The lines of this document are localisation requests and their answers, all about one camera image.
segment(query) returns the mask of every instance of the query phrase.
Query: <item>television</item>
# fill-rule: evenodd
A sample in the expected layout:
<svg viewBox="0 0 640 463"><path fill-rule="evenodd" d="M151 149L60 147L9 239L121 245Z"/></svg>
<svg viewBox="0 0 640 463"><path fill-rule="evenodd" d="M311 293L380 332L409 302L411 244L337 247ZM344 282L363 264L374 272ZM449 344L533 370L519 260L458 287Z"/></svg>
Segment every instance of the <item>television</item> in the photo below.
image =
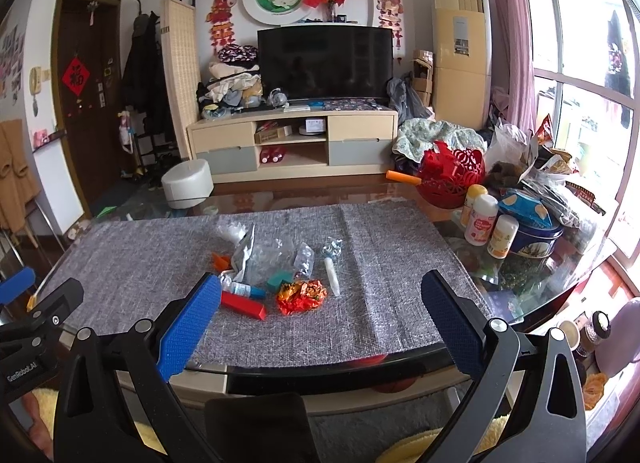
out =
<svg viewBox="0 0 640 463"><path fill-rule="evenodd" d="M299 24L258 32L264 95L280 88L289 100L388 100L392 31L350 24Z"/></svg>

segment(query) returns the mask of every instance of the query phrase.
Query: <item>orange foil wrapper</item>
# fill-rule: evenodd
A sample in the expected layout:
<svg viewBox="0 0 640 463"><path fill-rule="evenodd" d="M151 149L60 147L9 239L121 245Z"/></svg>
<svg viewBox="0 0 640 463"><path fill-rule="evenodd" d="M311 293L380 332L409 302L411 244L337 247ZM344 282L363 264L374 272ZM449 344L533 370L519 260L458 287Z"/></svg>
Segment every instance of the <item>orange foil wrapper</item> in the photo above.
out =
<svg viewBox="0 0 640 463"><path fill-rule="evenodd" d="M282 283L276 302L283 315L290 315L320 307L325 297L326 288L320 281L293 281Z"/></svg>

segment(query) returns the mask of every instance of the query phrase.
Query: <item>air conditioner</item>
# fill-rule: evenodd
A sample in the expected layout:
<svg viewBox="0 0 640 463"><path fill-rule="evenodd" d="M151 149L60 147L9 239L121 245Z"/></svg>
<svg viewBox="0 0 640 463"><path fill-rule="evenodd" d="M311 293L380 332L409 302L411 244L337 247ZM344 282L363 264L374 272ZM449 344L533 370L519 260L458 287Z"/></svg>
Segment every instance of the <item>air conditioner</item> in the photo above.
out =
<svg viewBox="0 0 640 463"><path fill-rule="evenodd" d="M480 129L489 109L489 0L433 0L436 120Z"/></svg>

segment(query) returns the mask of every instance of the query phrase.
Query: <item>pink curtain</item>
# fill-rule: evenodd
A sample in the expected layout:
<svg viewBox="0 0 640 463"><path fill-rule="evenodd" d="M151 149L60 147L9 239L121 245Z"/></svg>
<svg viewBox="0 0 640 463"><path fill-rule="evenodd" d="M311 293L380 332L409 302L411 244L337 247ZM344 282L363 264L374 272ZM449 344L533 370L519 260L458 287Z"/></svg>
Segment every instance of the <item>pink curtain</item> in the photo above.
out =
<svg viewBox="0 0 640 463"><path fill-rule="evenodd" d="M497 18L510 64L508 120L523 131L535 131L531 26L527 0L495 0Z"/></svg>

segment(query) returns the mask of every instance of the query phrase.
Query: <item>white pouf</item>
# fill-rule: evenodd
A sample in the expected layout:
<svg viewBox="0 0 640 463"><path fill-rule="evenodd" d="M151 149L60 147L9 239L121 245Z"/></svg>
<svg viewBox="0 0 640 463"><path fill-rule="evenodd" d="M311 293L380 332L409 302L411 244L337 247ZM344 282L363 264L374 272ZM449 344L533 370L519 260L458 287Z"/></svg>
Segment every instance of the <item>white pouf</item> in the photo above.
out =
<svg viewBox="0 0 640 463"><path fill-rule="evenodd" d="M162 176L164 197L171 208L191 208L209 197L213 190L209 163L191 159L171 167Z"/></svg>

